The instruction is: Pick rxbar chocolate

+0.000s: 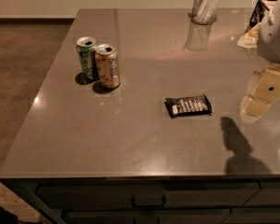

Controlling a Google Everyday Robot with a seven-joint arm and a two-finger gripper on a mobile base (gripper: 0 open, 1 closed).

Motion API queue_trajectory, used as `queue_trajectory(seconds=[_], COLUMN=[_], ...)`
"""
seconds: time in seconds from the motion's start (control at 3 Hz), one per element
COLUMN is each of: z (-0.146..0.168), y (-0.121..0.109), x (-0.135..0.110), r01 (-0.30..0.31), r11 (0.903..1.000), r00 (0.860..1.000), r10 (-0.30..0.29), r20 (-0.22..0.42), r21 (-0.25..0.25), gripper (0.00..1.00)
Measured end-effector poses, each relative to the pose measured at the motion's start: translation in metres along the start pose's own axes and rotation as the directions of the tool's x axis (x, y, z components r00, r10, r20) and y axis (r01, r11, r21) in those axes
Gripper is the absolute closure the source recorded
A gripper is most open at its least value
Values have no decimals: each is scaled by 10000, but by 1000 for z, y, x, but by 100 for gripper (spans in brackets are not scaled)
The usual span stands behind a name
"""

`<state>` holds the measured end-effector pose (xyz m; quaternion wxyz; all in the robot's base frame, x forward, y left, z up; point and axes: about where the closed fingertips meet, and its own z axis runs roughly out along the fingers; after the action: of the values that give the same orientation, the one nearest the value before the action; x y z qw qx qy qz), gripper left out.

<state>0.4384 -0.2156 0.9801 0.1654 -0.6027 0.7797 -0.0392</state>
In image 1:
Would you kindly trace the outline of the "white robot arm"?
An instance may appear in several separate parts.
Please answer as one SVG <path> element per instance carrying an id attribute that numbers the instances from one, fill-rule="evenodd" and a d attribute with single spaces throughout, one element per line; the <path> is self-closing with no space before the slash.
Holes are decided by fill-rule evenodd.
<path id="1" fill-rule="evenodd" d="M 258 34 L 258 54 L 271 63 L 280 63 L 280 0 L 263 17 Z"/>

